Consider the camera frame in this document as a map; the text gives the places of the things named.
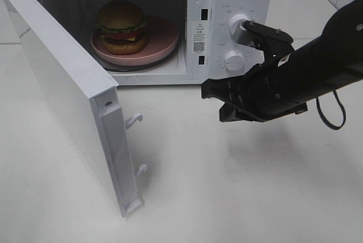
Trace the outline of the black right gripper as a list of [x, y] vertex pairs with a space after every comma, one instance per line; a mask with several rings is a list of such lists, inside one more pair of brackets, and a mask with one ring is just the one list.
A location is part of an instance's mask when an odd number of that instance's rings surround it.
[[299, 61], [263, 63], [242, 78], [207, 79], [202, 99], [223, 101], [220, 122], [266, 122], [307, 111], [308, 71]]

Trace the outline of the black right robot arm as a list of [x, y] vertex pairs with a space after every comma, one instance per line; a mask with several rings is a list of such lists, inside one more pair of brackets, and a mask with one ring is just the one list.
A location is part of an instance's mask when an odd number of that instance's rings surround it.
[[362, 80], [362, 0], [340, 8], [322, 34], [299, 49], [287, 33], [245, 20], [234, 40], [260, 50], [264, 61], [241, 76], [208, 79], [203, 98], [223, 102], [221, 122], [266, 122], [307, 111], [308, 101]]

